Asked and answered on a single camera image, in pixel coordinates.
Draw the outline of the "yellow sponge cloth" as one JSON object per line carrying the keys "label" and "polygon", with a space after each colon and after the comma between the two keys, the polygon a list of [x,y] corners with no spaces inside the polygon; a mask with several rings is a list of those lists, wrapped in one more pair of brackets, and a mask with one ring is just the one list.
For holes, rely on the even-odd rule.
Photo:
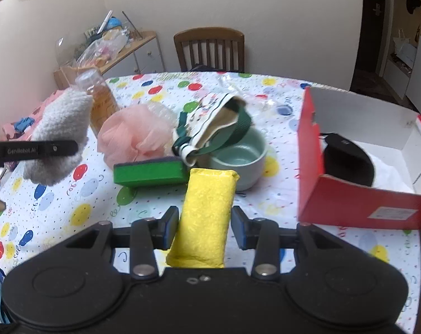
{"label": "yellow sponge cloth", "polygon": [[167,254],[173,268],[223,268],[232,204],[239,175],[234,170],[193,168],[178,229]]}

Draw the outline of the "white drawer sideboard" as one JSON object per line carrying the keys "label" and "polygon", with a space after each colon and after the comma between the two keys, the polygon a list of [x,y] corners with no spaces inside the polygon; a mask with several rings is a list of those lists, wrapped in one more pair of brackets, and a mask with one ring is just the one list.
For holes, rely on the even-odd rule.
{"label": "white drawer sideboard", "polygon": [[63,90],[73,85],[76,77],[87,69],[97,69],[104,78],[164,72],[164,60],[156,32],[142,32],[140,40],[128,42],[117,57],[104,67],[83,69],[61,67],[53,73],[57,88]]}

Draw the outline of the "clear plastic bag pile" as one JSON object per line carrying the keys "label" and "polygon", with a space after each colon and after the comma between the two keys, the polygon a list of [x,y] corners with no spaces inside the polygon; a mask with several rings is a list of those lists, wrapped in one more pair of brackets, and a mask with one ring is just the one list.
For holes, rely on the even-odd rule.
{"label": "clear plastic bag pile", "polygon": [[55,58],[60,67],[101,68],[126,47],[128,37],[122,30],[109,30],[92,42],[79,43],[69,35],[55,44]]}

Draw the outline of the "brown wooden chair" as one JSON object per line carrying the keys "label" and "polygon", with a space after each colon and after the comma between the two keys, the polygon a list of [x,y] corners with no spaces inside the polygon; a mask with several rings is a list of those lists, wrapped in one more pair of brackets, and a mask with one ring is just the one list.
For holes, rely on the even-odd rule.
{"label": "brown wooden chair", "polygon": [[226,27],[198,27],[173,36],[182,72],[245,71],[245,36]]}

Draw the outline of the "pink mesh bath pouf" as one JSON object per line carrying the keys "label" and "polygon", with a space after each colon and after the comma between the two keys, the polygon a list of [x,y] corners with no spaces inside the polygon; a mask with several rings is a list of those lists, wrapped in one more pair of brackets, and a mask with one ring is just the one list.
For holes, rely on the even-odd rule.
{"label": "pink mesh bath pouf", "polygon": [[134,163],[171,156],[177,114],[162,103],[132,104],[114,113],[102,125],[97,150],[105,164]]}

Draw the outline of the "black hanging bag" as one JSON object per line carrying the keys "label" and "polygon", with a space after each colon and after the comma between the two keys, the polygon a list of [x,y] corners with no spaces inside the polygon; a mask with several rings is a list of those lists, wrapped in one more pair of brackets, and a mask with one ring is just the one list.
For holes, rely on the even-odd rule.
{"label": "black hanging bag", "polygon": [[415,10],[421,6],[421,0],[406,0],[405,6],[407,12],[412,15]]}

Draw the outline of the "red white cardboard box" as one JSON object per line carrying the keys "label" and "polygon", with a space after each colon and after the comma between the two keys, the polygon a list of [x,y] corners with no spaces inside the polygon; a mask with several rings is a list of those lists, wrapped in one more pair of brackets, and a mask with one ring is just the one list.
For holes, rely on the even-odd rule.
{"label": "red white cardboard box", "polygon": [[420,114],[307,87],[297,136],[299,221],[421,230]]}

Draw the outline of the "white fluffy sock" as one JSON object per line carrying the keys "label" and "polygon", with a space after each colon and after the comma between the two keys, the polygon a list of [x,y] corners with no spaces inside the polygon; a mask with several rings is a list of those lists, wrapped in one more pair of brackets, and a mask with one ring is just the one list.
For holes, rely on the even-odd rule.
{"label": "white fluffy sock", "polygon": [[77,152],[68,156],[52,156],[25,162],[23,177],[35,184],[55,185],[69,176],[82,161],[88,137],[93,97],[79,90],[67,89],[47,105],[43,117],[33,131],[33,141],[72,140]]}

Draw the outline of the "green purple scrub sponge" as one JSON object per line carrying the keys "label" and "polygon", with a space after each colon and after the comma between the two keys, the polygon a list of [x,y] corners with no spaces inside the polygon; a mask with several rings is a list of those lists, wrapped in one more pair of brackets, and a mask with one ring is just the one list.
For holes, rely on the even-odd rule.
{"label": "green purple scrub sponge", "polygon": [[189,170],[177,157],[116,164],[114,182],[129,188],[179,185],[188,182]]}

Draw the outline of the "white wall cabinet unit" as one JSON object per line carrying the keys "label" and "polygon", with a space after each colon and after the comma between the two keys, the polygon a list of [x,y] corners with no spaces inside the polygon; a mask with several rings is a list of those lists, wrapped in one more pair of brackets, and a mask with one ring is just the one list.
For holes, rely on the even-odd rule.
{"label": "white wall cabinet unit", "polygon": [[421,110],[421,6],[410,15],[405,1],[386,0],[380,74],[397,100],[408,100]]}

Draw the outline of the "pale green ceramic mug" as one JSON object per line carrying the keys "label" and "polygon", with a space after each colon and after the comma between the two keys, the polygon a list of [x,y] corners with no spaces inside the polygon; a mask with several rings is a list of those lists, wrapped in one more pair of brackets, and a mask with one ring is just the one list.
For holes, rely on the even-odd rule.
{"label": "pale green ceramic mug", "polygon": [[245,191],[252,188],[263,175],[266,153],[265,137],[251,127],[233,146],[213,152],[209,157],[209,168],[234,170],[239,175],[236,191]]}

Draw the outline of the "amber liquid plastic bottle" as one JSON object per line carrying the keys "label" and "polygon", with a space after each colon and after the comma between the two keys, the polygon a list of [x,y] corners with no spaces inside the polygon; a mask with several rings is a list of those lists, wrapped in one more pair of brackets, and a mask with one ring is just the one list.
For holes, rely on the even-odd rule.
{"label": "amber liquid plastic bottle", "polygon": [[87,69],[75,79],[76,85],[93,97],[90,125],[95,136],[102,125],[119,110],[115,96],[97,69]]}

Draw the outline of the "black fabric item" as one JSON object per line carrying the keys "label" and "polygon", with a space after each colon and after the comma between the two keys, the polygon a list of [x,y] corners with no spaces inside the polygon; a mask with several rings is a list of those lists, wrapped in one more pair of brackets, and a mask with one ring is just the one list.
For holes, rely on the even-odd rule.
{"label": "black fabric item", "polygon": [[375,169],[369,155],[340,134],[322,134],[325,173],[339,180],[372,187]]}

